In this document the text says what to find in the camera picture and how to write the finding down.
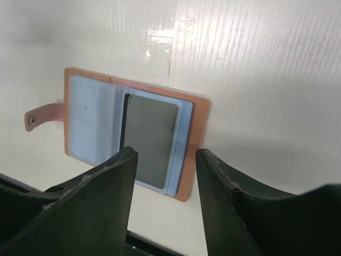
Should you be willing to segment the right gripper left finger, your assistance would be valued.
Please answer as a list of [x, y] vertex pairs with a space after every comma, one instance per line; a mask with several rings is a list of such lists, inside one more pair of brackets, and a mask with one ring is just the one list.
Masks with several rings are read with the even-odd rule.
[[122, 255], [138, 154], [125, 147], [46, 191], [1, 176], [1, 255]]

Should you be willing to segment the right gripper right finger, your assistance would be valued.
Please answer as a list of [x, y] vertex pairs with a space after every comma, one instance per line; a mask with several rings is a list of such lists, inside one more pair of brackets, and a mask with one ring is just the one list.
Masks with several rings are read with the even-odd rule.
[[294, 195], [207, 149], [196, 169], [209, 255], [340, 255], [339, 184]]

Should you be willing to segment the tan leather card holder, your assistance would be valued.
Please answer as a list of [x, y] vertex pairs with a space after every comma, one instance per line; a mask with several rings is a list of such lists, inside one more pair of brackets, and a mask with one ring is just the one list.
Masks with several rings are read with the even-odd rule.
[[172, 148], [164, 189], [136, 184], [186, 202], [196, 169], [195, 155], [204, 136], [210, 100], [164, 86], [144, 84], [94, 71], [66, 68], [64, 98], [25, 113], [25, 128], [52, 121], [64, 126], [65, 153], [91, 165], [103, 163], [121, 149], [120, 138], [125, 94], [177, 105]]

